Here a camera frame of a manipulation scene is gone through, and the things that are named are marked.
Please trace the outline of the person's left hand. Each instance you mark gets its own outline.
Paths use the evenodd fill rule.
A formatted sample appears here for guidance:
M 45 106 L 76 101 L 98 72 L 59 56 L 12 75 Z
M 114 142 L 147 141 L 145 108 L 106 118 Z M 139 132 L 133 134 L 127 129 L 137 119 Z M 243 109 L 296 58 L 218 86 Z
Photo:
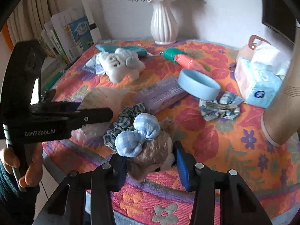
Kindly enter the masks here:
M 43 147 L 42 143 L 34 144 L 34 151 L 31 156 L 31 163 L 26 174 L 19 178 L 18 184 L 22 188 L 35 187 L 39 184 L 43 176 Z M 13 153 L 12 149 L 5 147 L 1 150 L 1 162 L 7 173 L 13 174 L 13 168 L 20 166 L 20 161 Z

